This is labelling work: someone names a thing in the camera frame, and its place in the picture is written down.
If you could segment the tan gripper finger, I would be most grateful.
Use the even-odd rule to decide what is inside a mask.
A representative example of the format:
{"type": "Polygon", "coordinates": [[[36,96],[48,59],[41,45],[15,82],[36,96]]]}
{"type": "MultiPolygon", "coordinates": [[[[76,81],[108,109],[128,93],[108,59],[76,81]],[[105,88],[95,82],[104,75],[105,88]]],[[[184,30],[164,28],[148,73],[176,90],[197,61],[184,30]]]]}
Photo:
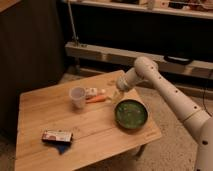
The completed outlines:
{"type": "Polygon", "coordinates": [[[115,91],[113,94],[113,101],[119,101],[120,99],[120,91],[115,91]]]}
{"type": "Polygon", "coordinates": [[[122,99],[122,98],[124,98],[124,92],[120,92],[120,98],[122,99]]]}

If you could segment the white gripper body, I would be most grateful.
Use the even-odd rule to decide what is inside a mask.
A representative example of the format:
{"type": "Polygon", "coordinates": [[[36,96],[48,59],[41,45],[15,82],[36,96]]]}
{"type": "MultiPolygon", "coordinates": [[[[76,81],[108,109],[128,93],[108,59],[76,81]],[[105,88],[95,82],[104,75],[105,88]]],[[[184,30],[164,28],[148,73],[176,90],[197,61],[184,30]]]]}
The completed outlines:
{"type": "Polygon", "coordinates": [[[134,88],[137,82],[137,76],[134,73],[127,72],[118,77],[116,87],[121,92],[128,92],[134,88]]]}

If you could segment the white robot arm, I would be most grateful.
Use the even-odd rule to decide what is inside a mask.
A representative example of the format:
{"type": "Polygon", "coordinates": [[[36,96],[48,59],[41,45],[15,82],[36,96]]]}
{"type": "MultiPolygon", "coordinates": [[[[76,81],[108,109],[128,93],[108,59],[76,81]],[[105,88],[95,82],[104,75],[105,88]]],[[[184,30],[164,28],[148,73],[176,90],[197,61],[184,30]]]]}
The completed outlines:
{"type": "Polygon", "coordinates": [[[158,71],[158,64],[147,57],[138,57],[133,67],[118,77],[116,88],[128,92],[143,80],[153,85],[197,142],[194,171],[213,171],[213,116],[166,80],[158,71]]]}

